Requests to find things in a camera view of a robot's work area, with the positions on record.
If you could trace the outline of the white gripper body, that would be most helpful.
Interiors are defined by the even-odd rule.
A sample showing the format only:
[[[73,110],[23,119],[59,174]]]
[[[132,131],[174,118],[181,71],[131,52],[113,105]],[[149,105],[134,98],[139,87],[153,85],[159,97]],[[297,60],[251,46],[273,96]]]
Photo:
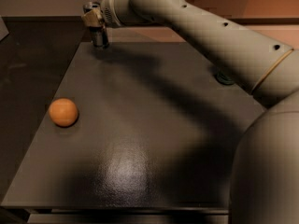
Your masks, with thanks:
[[[100,11],[107,27],[119,28],[152,25],[152,21],[148,21],[134,12],[129,0],[102,0]]]

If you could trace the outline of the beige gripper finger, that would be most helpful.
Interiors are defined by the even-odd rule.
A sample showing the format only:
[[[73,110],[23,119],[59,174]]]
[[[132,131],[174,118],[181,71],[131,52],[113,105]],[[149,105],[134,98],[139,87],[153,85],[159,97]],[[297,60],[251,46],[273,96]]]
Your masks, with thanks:
[[[99,9],[92,9],[82,15],[81,18],[87,27],[98,28],[105,24]]]

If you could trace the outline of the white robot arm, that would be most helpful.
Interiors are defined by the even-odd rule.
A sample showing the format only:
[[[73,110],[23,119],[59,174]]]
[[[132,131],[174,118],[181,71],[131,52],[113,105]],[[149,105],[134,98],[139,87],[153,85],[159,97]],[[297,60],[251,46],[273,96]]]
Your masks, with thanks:
[[[235,152],[229,224],[299,224],[299,50],[186,0],[102,0],[84,6],[86,26],[171,28],[266,107]]]

